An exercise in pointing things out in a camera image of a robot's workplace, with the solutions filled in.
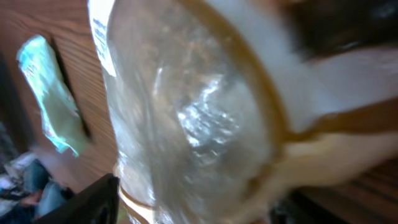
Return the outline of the mint green wipes pack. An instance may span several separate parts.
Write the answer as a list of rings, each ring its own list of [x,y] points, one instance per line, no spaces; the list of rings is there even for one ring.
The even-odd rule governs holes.
[[[43,133],[59,153],[69,149],[78,157],[88,138],[53,48],[43,36],[35,35],[19,49],[17,61],[40,108]]]

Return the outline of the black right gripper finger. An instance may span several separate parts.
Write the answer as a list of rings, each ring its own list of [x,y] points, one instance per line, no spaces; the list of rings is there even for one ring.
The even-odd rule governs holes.
[[[62,206],[42,216],[36,224],[116,224],[119,178],[108,173]]]

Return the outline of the beige snack pouch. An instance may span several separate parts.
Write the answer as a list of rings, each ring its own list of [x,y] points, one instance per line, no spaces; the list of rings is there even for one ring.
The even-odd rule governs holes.
[[[396,1],[89,1],[123,199],[251,223],[397,155]]]

